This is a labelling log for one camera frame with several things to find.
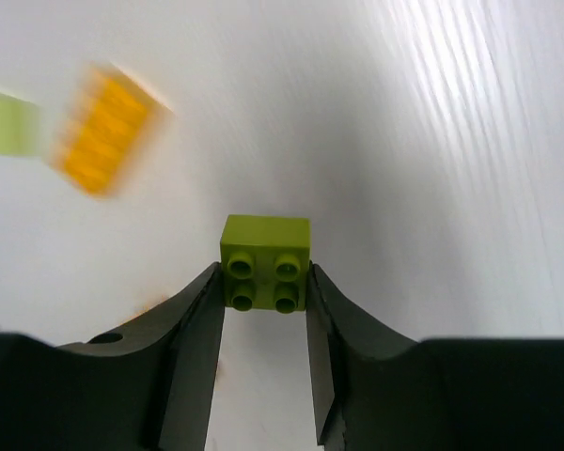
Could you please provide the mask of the green 2x2 lego brick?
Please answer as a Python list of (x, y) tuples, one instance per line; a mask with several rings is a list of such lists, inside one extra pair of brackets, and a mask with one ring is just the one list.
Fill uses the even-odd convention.
[(230, 214), (220, 240), (226, 306), (305, 310), (310, 238), (306, 218)]

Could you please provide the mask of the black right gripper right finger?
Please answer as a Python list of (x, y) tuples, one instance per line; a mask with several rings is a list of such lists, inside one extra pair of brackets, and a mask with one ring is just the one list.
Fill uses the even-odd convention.
[(327, 450), (564, 450), (564, 339), (414, 341), (318, 265), (307, 276), (306, 331)]

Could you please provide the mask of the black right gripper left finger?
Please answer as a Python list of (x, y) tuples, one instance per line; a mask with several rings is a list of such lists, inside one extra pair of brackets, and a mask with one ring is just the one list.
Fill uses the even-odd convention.
[(0, 333), (0, 450), (201, 450), (223, 331), (223, 273), (86, 343)]

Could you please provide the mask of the pale green sloped lego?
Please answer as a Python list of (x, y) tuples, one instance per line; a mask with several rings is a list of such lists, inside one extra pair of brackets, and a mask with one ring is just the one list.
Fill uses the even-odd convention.
[(0, 93), (0, 155), (29, 157), (37, 152), (39, 109)]

